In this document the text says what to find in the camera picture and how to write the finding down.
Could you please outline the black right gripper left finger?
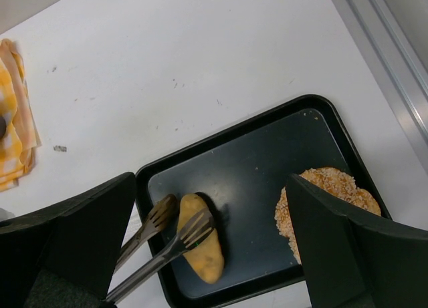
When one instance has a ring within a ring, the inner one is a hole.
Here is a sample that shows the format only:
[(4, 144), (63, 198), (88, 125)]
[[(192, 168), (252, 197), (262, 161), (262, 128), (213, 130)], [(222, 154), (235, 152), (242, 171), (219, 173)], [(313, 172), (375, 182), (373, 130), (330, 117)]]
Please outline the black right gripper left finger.
[(1, 221), (1, 306), (105, 307), (135, 198), (125, 172)]

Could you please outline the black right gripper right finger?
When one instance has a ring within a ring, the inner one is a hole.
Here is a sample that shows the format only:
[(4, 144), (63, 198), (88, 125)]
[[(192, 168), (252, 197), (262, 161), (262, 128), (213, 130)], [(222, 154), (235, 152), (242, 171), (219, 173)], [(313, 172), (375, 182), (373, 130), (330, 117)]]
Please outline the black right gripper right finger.
[(286, 192), (313, 307), (426, 307), (427, 231), (347, 203), (297, 174)]

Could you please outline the long golden bread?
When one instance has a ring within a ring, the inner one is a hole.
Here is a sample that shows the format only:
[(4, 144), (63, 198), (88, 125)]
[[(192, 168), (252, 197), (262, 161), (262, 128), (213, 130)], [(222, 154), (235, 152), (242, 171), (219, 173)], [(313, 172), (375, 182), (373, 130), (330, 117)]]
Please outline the long golden bread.
[[(207, 208), (207, 204), (200, 196), (197, 194), (184, 195), (180, 202), (177, 232), (203, 208)], [(204, 282), (214, 284), (220, 279), (224, 268), (224, 257), (216, 228), (200, 245), (183, 256)]]

